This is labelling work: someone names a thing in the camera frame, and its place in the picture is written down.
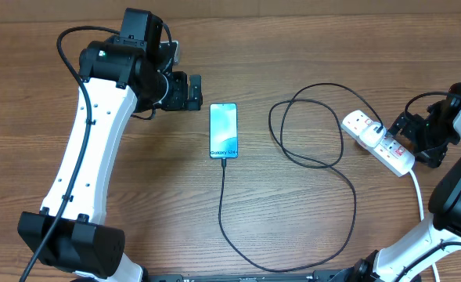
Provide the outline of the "white power strip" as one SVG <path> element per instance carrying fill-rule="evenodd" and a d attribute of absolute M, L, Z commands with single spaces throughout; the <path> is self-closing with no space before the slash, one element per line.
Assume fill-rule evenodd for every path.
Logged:
<path fill-rule="evenodd" d="M 373 122 L 360 110 L 355 110 L 342 121 L 342 129 L 358 143 L 361 131 Z M 393 137 L 385 135 L 381 142 L 374 148 L 365 148 L 382 164 L 389 168 L 397 177 L 401 177 L 412 170 L 415 157 Z"/>

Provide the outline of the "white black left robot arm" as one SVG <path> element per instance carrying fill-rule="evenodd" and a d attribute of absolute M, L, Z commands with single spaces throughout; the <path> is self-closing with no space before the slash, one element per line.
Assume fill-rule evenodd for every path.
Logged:
<path fill-rule="evenodd" d="M 22 213 L 17 227 L 32 262 L 80 281 L 148 280 L 125 254 L 124 232 L 105 224 L 108 186 L 130 118 L 200 110 L 201 77 L 174 70 L 178 50 L 160 17 L 128 8 L 120 30 L 81 51 L 70 71 L 78 103 L 62 163 L 39 211 Z"/>

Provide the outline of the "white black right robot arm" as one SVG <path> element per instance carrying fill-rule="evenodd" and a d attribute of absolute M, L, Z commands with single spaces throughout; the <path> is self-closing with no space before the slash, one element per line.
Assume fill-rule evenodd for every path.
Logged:
<path fill-rule="evenodd" d="M 449 144 L 461 143 L 461 82 L 427 108 L 427 117 L 404 110 L 390 128 L 360 110 L 347 115 L 343 130 L 396 176 L 421 162 L 438 167 Z M 374 251 L 335 274 L 335 281 L 418 281 L 420 273 L 461 250 L 461 158 L 430 196 L 428 214 L 390 247 Z"/>

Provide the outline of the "Samsung Galaxy smartphone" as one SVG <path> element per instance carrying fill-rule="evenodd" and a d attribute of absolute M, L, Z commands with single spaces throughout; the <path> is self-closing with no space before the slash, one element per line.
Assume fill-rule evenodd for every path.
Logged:
<path fill-rule="evenodd" d="M 210 158 L 238 157 L 238 114 L 235 103 L 210 105 Z"/>

